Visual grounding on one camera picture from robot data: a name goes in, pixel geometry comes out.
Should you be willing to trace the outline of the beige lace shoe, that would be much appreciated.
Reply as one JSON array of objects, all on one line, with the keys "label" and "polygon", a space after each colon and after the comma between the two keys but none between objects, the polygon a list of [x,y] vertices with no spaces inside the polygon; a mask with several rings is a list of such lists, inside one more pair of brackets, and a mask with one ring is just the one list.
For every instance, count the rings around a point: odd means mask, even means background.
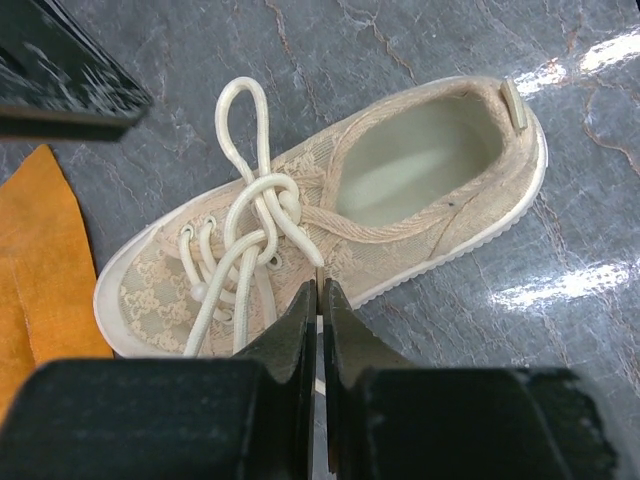
[{"label": "beige lace shoe", "polygon": [[[257,173],[256,111],[248,92],[233,100],[228,128]],[[276,321],[308,280],[335,280],[357,307],[500,236],[531,207],[548,166],[542,127],[516,84],[482,76],[393,94],[270,155],[272,171],[297,183],[300,227],[324,259],[318,274],[291,240],[279,238],[279,258],[267,265]],[[116,353],[183,355],[201,304],[179,258],[180,231],[200,230],[212,219],[210,244],[221,258],[224,222],[244,186],[239,173],[193,198],[107,263],[93,307]],[[248,345],[272,325],[265,324],[253,285]],[[232,349],[233,326],[215,320],[198,356],[227,357],[236,354]]]}]

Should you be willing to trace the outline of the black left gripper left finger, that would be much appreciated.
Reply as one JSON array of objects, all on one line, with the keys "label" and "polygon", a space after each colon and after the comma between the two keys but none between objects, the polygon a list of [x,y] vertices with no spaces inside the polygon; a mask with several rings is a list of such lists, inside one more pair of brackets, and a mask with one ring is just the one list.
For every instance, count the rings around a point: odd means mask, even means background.
[{"label": "black left gripper left finger", "polygon": [[229,358],[65,359],[1,426],[5,479],[307,479],[317,292]]}]

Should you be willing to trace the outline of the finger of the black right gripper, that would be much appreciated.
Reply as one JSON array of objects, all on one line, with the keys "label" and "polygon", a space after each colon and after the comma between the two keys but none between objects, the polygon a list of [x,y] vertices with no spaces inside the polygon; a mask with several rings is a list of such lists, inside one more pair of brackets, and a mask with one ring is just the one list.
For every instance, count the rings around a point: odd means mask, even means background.
[{"label": "finger of the black right gripper", "polygon": [[151,105],[60,2],[2,2],[2,138],[114,142]]}]

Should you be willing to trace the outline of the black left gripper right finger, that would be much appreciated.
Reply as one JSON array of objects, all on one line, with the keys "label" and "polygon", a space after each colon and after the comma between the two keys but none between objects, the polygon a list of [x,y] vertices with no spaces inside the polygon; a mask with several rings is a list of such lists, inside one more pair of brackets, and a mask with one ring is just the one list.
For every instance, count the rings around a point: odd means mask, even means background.
[{"label": "black left gripper right finger", "polygon": [[426,368],[322,300],[328,465],[340,479],[616,479],[620,442],[564,368]]}]

